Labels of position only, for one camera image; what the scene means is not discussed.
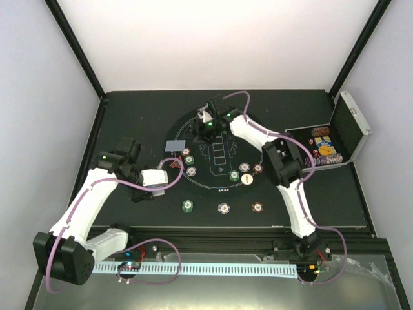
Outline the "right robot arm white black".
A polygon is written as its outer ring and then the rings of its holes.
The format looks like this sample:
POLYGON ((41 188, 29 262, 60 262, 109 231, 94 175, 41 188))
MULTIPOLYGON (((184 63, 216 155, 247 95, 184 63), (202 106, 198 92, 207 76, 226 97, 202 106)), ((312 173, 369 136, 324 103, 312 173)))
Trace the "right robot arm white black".
POLYGON ((290 136, 265 128, 238 108, 217 108, 212 100, 197 110, 192 128, 195 140, 213 143, 226 131, 262 153, 264 172, 280 191, 287 208, 291 231, 296 237, 295 256, 300 260, 314 256, 321 237, 304 191, 304 160, 300 150, 305 147, 290 136))

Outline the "brown poker chip stack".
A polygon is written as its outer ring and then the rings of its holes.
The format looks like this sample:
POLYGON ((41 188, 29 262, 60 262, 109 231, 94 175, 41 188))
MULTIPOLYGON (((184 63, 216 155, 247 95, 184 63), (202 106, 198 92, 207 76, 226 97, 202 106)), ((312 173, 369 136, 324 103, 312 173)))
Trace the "brown poker chip stack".
POLYGON ((252 210, 256 213, 261 213, 263 211, 263 205, 261 203, 255 202, 252 204, 252 210))

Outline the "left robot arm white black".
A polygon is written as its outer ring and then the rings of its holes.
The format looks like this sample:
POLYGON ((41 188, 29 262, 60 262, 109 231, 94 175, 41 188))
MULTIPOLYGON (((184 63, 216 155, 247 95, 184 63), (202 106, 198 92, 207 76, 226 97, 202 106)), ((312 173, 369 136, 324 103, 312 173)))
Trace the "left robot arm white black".
POLYGON ((49 232, 35 236, 35 257, 47 284, 57 279, 83 285, 93 268, 112 254, 118 252, 130 258, 137 253, 139 243, 125 229, 109 228, 92 239, 88 234, 104 203, 118 185, 128 185, 143 194, 152 194, 168 184, 168 175, 161 166, 136 168, 140 150, 141 144, 136 140, 123 138, 116 150, 100 152, 64 215, 49 232))

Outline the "blue playing card deck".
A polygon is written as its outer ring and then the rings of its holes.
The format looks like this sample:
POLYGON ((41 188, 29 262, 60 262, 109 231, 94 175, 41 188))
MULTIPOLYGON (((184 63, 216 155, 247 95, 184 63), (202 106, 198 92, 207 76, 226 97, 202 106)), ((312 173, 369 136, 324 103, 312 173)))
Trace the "blue playing card deck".
POLYGON ((153 185, 150 187, 152 189, 152 196, 158 197, 165 194, 165 186, 164 185, 153 185))

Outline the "blue card seat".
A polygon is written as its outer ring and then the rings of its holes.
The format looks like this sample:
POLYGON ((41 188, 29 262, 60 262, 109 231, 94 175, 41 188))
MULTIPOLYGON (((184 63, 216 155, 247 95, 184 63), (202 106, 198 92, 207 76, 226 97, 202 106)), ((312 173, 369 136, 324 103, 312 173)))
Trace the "blue card seat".
POLYGON ((185 140, 167 140, 165 143, 165 152, 181 152, 185 147, 185 140))

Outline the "green poker chip stack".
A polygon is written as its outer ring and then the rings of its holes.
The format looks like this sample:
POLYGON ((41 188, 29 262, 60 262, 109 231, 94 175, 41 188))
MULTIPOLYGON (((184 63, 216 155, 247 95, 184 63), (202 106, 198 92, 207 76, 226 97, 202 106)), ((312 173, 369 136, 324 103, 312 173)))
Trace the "green poker chip stack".
POLYGON ((185 200, 182 203, 182 211, 185 213, 190 213, 192 212, 193 208, 194 208, 194 202, 192 200, 185 200))

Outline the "red triangular marker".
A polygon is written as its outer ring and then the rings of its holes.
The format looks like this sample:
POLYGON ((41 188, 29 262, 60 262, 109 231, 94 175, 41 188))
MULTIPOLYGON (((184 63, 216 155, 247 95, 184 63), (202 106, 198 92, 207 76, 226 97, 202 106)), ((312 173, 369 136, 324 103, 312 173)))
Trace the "red triangular marker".
POLYGON ((176 158, 171 164, 170 167, 173 169, 180 169, 183 166, 183 160, 182 157, 179 156, 176 158))

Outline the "red white chip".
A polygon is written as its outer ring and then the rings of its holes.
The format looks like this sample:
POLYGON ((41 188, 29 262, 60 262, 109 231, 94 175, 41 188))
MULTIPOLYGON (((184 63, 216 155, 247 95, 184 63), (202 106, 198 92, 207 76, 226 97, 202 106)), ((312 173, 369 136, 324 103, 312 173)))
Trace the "red white chip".
POLYGON ((182 155, 182 156, 188 156, 188 155, 190 155, 190 149, 189 149, 189 148, 184 148, 184 149, 181 151, 181 155, 182 155))
POLYGON ((253 170, 255 173, 260 174, 263 172, 263 167, 260 164, 255 164, 253 170))

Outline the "green chip mat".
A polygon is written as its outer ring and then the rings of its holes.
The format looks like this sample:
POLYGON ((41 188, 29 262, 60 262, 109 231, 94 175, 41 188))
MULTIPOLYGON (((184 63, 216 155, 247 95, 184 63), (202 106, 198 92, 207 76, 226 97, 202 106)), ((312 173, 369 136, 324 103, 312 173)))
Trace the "green chip mat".
POLYGON ((236 171, 236 170, 235 171, 234 170, 230 171, 229 178, 230 178, 231 181, 237 181, 239 179, 239 172, 236 171))

